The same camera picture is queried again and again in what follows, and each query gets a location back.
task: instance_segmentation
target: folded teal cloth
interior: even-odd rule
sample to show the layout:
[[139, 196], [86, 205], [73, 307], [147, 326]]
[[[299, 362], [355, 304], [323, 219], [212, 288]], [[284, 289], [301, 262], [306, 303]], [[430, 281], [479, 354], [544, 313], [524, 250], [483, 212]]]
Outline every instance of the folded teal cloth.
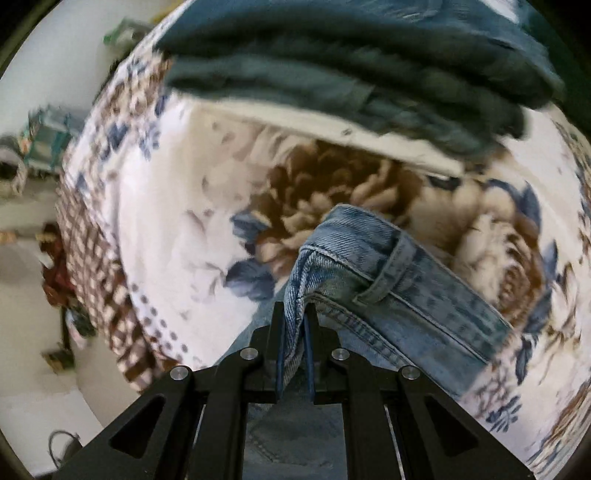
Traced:
[[545, 50], [478, 0], [200, 0], [156, 45], [165, 83], [323, 111], [481, 160], [561, 89]]

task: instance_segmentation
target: white floor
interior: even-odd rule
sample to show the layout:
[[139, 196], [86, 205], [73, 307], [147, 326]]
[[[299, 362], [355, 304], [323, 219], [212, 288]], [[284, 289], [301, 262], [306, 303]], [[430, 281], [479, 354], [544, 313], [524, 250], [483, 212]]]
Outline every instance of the white floor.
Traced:
[[[16, 133], [30, 110], [48, 103], [90, 109], [115, 58], [103, 36], [123, 17], [147, 21], [172, 1], [62, 0], [0, 79], [0, 135]], [[53, 187], [30, 183], [25, 198], [0, 200], [0, 229], [54, 219]], [[40, 352], [59, 341], [59, 314], [41, 282], [31, 249], [0, 247], [0, 428], [34, 475], [54, 468], [47, 453], [52, 430], [78, 433], [87, 443], [137, 397], [103, 339], [77, 353], [75, 375], [53, 374]]]

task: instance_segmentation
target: white wall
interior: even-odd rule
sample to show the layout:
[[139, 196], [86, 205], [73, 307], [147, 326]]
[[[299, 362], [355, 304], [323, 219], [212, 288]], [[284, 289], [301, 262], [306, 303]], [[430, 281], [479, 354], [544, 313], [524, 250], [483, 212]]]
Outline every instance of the white wall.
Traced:
[[148, 21], [172, 0], [62, 0], [0, 79], [0, 134], [47, 103], [89, 110], [115, 55], [102, 43], [123, 17]]
[[[48, 103], [90, 109], [115, 59], [103, 36], [123, 17], [147, 21], [171, 1], [62, 0], [0, 79], [0, 134], [18, 132], [30, 110]], [[54, 219], [55, 201], [54, 186], [29, 182], [24, 199], [0, 200], [0, 230]], [[36, 247], [26, 247], [0, 246], [0, 429], [38, 475], [53, 470], [51, 431], [77, 433], [85, 444], [101, 426], [74, 375], [55, 375], [40, 355], [60, 340], [60, 318], [41, 288], [40, 263], [31, 252]], [[56, 446], [60, 452], [63, 439]]]

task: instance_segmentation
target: floral bedsheet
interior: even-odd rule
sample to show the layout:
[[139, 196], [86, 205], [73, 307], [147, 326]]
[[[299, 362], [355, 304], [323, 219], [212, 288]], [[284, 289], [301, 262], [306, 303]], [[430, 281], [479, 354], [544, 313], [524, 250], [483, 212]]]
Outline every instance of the floral bedsheet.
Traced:
[[530, 111], [526, 140], [449, 178], [227, 116], [161, 85], [171, 60], [152, 45], [182, 9], [121, 64], [64, 159], [62, 188], [101, 232], [102, 261], [122, 263], [132, 340], [141, 325], [146, 355], [211, 365], [326, 212], [358, 205], [406, 229], [514, 327], [462, 405], [552, 478], [591, 423], [584, 136], [555, 108]]

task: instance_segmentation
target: jeans pocket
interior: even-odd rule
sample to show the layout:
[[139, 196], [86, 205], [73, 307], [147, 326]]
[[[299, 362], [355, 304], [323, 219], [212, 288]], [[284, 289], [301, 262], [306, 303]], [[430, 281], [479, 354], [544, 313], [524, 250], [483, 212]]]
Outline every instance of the jeans pocket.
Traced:
[[339, 472], [346, 478], [345, 440], [340, 405], [315, 406], [310, 401], [306, 375], [299, 369], [282, 399], [247, 429], [246, 455], [251, 463], [282, 464]]

